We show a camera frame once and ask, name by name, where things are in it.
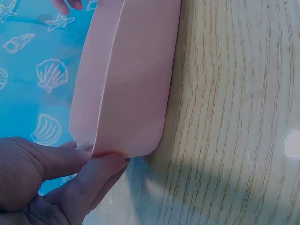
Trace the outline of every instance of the finger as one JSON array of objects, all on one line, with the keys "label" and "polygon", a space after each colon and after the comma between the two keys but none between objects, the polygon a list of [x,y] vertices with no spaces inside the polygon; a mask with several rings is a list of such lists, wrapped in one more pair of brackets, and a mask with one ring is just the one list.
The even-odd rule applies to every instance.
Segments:
[{"label": "finger", "polygon": [[75,141],[69,141],[69,142],[63,143],[60,147],[75,149],[77,147],[77,143]]},{"label": "finger", "polygon": [[52,4],[54,5],[57,10],[63,14],[68,15],[70,13],[69,7],[66,5],[64,0],[51,0]]},{"label": "finger", "polygon": [[90,159],[90,152],[79,149],[41,146],[27,140],[20,145],[42,166],[43,180],[78,173]]},{"label": "finger", "polygon": [[77,10],[82,10],[83,3],[80,0],[67,0],[71,7]]},{"label": "finger", "polygon": [[127,164],[117,154],[92,159],[72,180],[44,198],[50,204],[58,205],[70,224],[80,223],[89,213],[104,184]]},{"label": "finger", "polygon": [[96,196],[94,202],[91,204],[89,213],[94,210],[102,201],[102,199],[106,196],[108,191],[115,185],[115,183],[119,180],[119,178],[123,175],[124,171],[127,169],[127,166],[113,175],[101,188],[98,195]]}]

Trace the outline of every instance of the pink tray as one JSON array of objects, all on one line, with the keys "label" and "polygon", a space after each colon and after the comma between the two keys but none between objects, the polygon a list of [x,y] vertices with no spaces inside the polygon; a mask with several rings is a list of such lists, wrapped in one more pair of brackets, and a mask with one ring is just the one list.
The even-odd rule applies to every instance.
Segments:
[{"label": "pink tray", "polygon": [[100,0],[78,70],[70,129],[93,154],[150,154],[164,128],[181,0]]}]

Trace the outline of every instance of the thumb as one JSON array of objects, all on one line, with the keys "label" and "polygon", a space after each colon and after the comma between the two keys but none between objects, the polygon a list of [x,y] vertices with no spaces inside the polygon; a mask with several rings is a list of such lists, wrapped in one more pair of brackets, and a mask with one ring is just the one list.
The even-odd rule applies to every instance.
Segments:
[{"label": "thumb", "polygon": [[74,142],[68,142],[60,147],[48,147],[24,141],[23,148],[29,152],[42,166],[43,180],[69,176],[78,173],[89,161],[91,153],[75,148]]}]

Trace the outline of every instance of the fingertip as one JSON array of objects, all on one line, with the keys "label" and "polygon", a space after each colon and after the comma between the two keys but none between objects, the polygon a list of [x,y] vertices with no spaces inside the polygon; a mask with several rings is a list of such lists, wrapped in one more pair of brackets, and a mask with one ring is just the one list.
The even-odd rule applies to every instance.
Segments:
[{"label": "fingertip", "polygon": [[114,165],[124,165],[126,166],[129,162],[120,154],[117,153],[109,153],[103,155],[101,157],[95,157],[94,160],[100,159],[101,161],[106,161],[108,163],[112,163]]},{"label": "fingertip", "polygon": [[79,0],[77,0],[75,2],[75,9],[82,10],[83,9],[83,3],[81,1],[79,1]]}]

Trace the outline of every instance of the starfish print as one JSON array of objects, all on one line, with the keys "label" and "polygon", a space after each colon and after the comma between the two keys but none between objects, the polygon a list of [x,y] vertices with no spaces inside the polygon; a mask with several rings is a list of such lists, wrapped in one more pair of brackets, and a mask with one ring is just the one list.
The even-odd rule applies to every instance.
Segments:
[{"label": "starfish print", "polygon": [[75,20],[75,17],[67,18],[64,15],[58,13],[56,20],[46,20],[45,24],[49,25],[48,32],[58,27],[67,29],[67,25]]},{"label": "starfish print", "polygon": [[12,11],[15,7],[15,4],[16,0],[13,0],[8,7],[5,7],[4,5],[0,4],[0,22],[2,24],[4,24],[8,17],[17,15],[17,13]]}]

